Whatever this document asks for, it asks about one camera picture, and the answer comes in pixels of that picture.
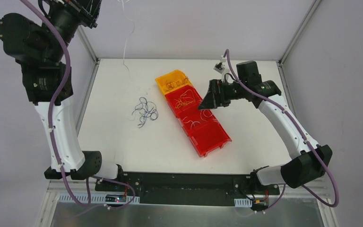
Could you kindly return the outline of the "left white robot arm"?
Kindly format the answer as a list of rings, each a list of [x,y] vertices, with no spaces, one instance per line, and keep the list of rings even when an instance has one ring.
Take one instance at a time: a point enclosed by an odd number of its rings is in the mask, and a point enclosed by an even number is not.
[[[99,151],[83,151],[73,116],[73,88],[68,45],[80,26],[95,28],[99,0],[49,0],[35,7],[24,4],[42,21],[41,25],[18,13],[0,19],[0,40],[5,54],[21,66],[28,100],[40,116],[49,142],[51,165],[46,179],[107,178],[113,191],[125,186],[120,166],[104,160]]]

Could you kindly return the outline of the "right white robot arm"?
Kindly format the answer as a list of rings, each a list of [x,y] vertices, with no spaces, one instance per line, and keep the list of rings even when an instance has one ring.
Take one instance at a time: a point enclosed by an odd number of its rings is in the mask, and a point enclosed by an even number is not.
[[[232,100],[246,99],[253,103],[271,122],[284,142],[291,161],[279,166],[265,166],[251,173],[250,189],[256,194],[263,193],[268,185],[286,184],[297,188],[322,177],[331,160],[332,150],[328,145],[320,146],[302,129],[297,119],[289,113],[289,109],[281,90],[271,81],[262,81],[255,61],[246,61],[236,65],[238,76],[232,76],[223,63],[214,69],[221,73],[221,79],[209,82],[207,94],[199,104],[199,110],[227,107]]]

